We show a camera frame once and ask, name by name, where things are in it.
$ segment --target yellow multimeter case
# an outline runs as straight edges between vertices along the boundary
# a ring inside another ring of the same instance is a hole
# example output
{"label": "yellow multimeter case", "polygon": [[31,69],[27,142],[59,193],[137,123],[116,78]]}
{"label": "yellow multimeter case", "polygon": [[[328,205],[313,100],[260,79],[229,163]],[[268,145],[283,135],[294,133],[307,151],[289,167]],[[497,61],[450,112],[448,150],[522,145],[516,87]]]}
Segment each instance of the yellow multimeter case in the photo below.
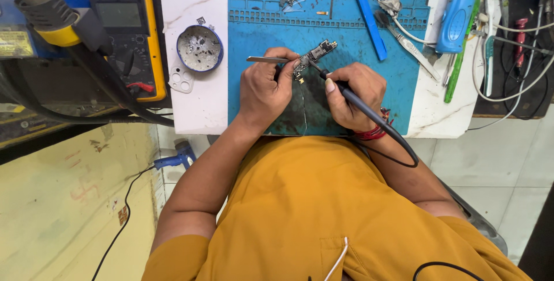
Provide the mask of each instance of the yellow multimeter case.
{"label": "yellow multimeter case", "polygon": [[153,1],[90,0],[90,5],[114,45],[107,61],[135,99],[164,99],[166,87]]}

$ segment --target white marble table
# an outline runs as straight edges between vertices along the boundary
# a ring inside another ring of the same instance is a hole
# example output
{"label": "white marble table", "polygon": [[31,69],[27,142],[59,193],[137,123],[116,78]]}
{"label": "white marble table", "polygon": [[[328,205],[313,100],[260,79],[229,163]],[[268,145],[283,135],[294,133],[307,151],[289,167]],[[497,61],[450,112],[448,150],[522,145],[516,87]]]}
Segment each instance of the white marble table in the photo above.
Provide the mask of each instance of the white marble table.
{"label": "white marble table", "polygon": [[[429,0],[431,7],[426,40],[435,41],[447,0]],[[227,0],[162,0],[164,29],[167,46],[167,62],[170,68],[184,69],[176,52],[178,35],[187,27],[204,17],[216,27],[216,32],[227,50]],[[471,61],[477,39],[467,43],[465,60],[454,98],[444,103],[446,88],[435,83],[420,68],[412,107],[409,130],[406,137],[457,138],[467,129],[477,93],[471,77]],[[443,75],[448,57],[442,57],[435,64]],[[208,73],[192,73],[195,82],[191,93],[171,90],[175,131],[178,134],[218,135],[227,127],[227,54],[221,65]],[[482,67],[479,67],[482,79]]]}

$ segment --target multimeter screen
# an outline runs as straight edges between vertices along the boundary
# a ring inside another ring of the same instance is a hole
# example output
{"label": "multimeter screen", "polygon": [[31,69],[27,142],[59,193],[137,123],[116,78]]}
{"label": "multimeter screen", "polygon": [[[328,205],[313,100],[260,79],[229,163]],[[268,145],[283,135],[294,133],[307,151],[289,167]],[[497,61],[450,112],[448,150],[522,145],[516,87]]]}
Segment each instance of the multimeter screen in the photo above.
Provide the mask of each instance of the multimeter screen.
{"label": "multimeter screen", "polygon": [[136,3],[97,3],[102,24],[106,27],[140,27],[139,7]]}

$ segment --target green tool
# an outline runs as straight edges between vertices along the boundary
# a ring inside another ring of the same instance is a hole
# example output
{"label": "green tool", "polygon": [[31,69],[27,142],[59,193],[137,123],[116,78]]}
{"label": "green tool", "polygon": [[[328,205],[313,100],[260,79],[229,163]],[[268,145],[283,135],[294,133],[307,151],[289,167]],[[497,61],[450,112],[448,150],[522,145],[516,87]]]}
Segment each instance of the green tool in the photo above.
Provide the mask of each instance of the green tool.
{"label": "green tool", "polygon": [[452,75],[450,79],[448,80],[447,93],[444,96],[445,103],[450,103],[450,101],[452,101],[452,96],[454,95],[454,90],[456,89],[456,83],[458,83],[458,76],[460,75],[461,63],[464,60],[465,44],[467,43],[469,32],[471,32],[471,27],[473,26],[473,20],[475,19],[475,16],[479,12],[480,4],[481,4],[481,0],[475,0],[475,3],[473,5],[473,11],[471,12],[471,17],[469,18],[470,22],[465,32],[464,42],[461,45],[461,53],[459,53],[456,56],[456,62],[454,62],[454,69],[452,71]]}

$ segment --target red tool handle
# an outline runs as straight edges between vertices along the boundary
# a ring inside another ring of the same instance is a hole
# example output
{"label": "red tool handle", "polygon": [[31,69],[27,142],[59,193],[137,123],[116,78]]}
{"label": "red tool handle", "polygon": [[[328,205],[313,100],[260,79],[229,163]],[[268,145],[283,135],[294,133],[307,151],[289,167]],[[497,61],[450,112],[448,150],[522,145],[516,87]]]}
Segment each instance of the red tool handle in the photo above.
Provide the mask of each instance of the red tool handle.
{"label": "red tool handle", "polygon": [[[525,23],[527,23],[528,19],[527,18],[522,18],[522,19],[518,19],[516,20],[516,29],[525,29]],[[520,43],[520,44],[523,44],[525,43],[525,32],[518,32],[516,34],[516,42]],[[516,67],[517,68],[521,68],[521,66],[523,65],[523,54],[521,54],[521,52],[523,51],[523,47],[521,46],[516,46],[516,48],[514,49],[514,57],[517,57],[517,55],[521,55],[519,57],[519,59],[516,59]]]}

